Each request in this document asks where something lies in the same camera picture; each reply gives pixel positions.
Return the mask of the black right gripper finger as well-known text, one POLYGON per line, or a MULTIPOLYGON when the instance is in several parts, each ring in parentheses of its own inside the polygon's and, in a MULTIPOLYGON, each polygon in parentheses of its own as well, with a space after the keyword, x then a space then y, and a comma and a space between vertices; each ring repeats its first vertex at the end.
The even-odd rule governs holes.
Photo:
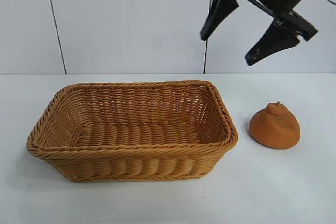
POLYGON ((201 40, 208 40, 220 23, 238 7, 237 0, 212 0, 207 19, 200 32, 201 40))
POLYGON ((249 66, 279 51, 295 47, 300 40, 282 21, 274 19, 259 41, 245 55, 249 66))

